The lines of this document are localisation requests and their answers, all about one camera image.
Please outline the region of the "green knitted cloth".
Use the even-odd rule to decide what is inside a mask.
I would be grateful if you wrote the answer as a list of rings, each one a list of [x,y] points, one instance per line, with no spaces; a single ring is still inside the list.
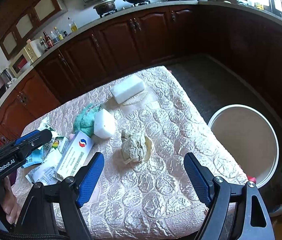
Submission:
[[[77,133],[82,131],[84,134],[91,136],[94,133],[94,121],[95,115],[102,109],[101,105],[88,104],[81,112],[76,116],[73,123],[73,132]]]

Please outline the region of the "silver cooking pot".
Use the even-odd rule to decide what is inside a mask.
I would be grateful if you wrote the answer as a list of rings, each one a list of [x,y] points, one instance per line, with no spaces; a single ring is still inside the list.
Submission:
[[[115,0],[102,0],[100,3],[95,5],[93,9],[96,10],[100,18],[117,12]]]

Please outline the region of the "dark wood kitchen cabinets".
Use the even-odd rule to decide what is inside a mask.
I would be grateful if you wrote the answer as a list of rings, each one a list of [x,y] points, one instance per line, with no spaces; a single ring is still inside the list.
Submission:
[[[282,120],[282,20],[226,3],[160,3],[91,22],[35,61],[0,99],[0,139],[109,81],[201,54],[243,78]]]

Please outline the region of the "white rounded foam block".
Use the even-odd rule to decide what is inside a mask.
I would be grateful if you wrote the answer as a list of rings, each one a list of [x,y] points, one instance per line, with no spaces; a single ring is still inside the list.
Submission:
[[[101,139],[111,138],[116,131],[116,120],[107,110],[102,109],[95,115],[94,134]]]

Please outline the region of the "quilted beige table cover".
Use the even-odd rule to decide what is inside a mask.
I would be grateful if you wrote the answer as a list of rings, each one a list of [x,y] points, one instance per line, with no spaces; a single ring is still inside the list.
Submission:
[[[208,212],[185,172],[191,152],[233,184],[247,176],[216,139],[176,78],[163,66],[137,72],[145,89],[117,103],[118,80],[66,102],[24,129],[48,124],[68,137],[75,119],[105,109],[116,122],[108,139],[95,138],[104,169],[82,215],[95,239],[176,239],[200,229]]]

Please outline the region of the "rainbow logo medicine box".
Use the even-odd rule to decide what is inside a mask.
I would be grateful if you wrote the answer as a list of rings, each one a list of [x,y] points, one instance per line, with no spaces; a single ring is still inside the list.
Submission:
[[[52,143],[52,149],[59,150],[61,155],[65,155],[69,142],[67,137],[56,137]]]

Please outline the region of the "cooking oil bottle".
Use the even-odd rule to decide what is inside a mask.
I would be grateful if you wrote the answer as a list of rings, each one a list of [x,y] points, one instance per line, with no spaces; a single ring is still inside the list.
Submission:
[[[68,24],[69,24],[69,27],[70,27],[72,33],[78,31],[78,27],[77,27],[76,23],[70,17],[68,18]]]

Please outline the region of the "white microwave oven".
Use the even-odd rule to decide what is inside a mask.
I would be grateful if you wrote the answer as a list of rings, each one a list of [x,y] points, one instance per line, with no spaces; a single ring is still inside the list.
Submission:
[[[31,64],[38,60],[44,51],[35,44],[27,44],[11,61],[8,70],[18,78]]]

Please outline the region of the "white box with logo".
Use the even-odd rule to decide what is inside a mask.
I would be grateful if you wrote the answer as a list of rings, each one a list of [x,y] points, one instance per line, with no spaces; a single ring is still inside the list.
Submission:
[[[78,131],[66,148],[58,166],[55,168],[54,177],[62,181],[68,176],[74,177],[84,165],[90,150],[93,148],[93,140],[82,131]]]

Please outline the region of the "crumpled beige paper ball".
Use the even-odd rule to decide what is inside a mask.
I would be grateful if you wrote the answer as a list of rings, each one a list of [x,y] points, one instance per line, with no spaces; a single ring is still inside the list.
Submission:
[[[121,156],[124,164],[148,161],[155,151],[153,141],[144,132],[123,129],[121,142]]]

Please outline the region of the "white nutrition label bag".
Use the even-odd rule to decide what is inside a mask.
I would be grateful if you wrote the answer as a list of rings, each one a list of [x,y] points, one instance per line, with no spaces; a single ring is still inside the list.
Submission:
[[[54,177],[55,168],[57,168],[61,158],[62,154],[59,150],[52,149],[44,161],[29,171],[25,178],[32,184],[37,182],[41,182],[44,186],[56,184],[58,180]]]

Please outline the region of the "blue snack pouch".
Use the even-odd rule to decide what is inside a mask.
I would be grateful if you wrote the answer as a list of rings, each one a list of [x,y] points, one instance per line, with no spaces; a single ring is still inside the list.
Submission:
[[[39,147],[35,149],[27,158],[26,163],[22,166],[22,168],[27,168],[32,165],[41,164],[44,160],[43,147]]]

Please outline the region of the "white round trash bin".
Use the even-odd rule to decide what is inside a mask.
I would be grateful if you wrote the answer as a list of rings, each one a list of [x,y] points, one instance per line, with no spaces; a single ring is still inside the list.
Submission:
[[[273,177],[279,160],[279,143],[270,122],[252,107],[234,104],[216,111],[208,126],[257,188]]]

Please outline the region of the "white green milk carton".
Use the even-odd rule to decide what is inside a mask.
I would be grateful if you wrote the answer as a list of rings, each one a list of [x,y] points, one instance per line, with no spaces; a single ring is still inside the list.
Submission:
[[[42,131],[44,129],[48,129],[51,132],[52,140],[55,140],[59,136],[59,133],[49,125],[49,117],[45,117],[37,128],[38,131]]]

